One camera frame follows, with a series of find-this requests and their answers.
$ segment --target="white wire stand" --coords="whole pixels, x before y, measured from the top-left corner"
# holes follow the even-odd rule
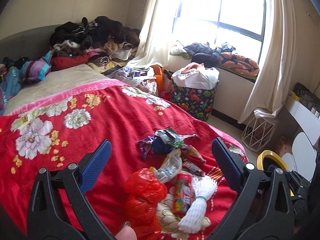
[[[241,141],[250,151],[259,153],[270,141],[277,125],[277,119],[254,115],[245,127]]]

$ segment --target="floor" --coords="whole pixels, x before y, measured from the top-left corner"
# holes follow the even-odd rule
[[[209,125],[214,126],[215,128],[229,134],[230,136],[232,136],[234,139],[236,139],[239,143],[241,143],[241,134],[242,131],[239,130],[238,128],[232,126],[231,124],[228,124],[220,119],[218,119],[217,117],[210,115],[209,119],[207,120],[207,123]],[[251,152],[250,150],[247,149],[247,147],[244,146],[243,143],[241,143],[242,146],[245,149],[245,153],[249,159],[249,162],[253,163],[256,165],[257,163],[257,157],[258,155],[254,152]]]

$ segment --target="white plastic bag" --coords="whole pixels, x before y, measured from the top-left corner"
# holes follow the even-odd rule
[[[191,64],[196,63],[190,63],[172,74],[174,83],[179,87],[212,90],[218,82],[219,71],[214,67],[205,69],[203,65],[200,65],[199,68],[190,69],[189,73],[182,74]]]

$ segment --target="window frame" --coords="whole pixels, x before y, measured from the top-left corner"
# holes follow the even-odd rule
[[[207,22],[207,23],[211,23],[213,25],[216,25],[217,28],[221,27],[221,28],[224,28],[224,29],[227,29],[227,30],[231,30],[231,31],[243,34],[243,35],[248,36],[250,38],[253,38],[255,40],[261,41],[261,48],[260,48],[260,53],[259,53],[259,58],[258,58],[258,64],[259,64],[260,58],[261,58],[263,41],[264,41],[264,34],[265,34],[265,30],[266,30],[267,1],[264,0],[264,2],[263,2],[263,19],[262,19],[261,34],[257,34],[257,33],[251,32],[251,31],[246,30],[246,29],[242,29],[242,28],[237,27],[237,26],[233,26],[233,25],[229,25],[229,24],[220,22],[221,7],[222,7],[222,0],[220,0],[220,8],[219,8],[219,14],[218,14],[218,21],[217,22],[210,21],[210,20],[202,20],[202,19],[197,19],[197,20],[203,21],[203,22]],[[173,19],[172,32],[174,30],[174,26],[175,26],[177,20],[179,18],[182,18],[181,17],[181,10],[182,10],[182,1],[180,2],[179,8],[178,8],[178,10],[176,12],[176,16]]]

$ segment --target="red plastic bag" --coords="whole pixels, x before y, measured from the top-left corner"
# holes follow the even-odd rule
[[[130,195],[124,204],[126,215],[137,220],[152,220],[155,216],[156,209],[156,204],[143,202],[134,195]]]
[[[147,168],[132,174],[124,183],[124,190],[154,204],[158,204],[167,196],[166,186],[160,183]]]
[[[156,217],[157,204],[167,196],[167,188],[144,168],[129,177],[124,190],[131,193],[124,209],[138,240],[156,240],[161,233]]]

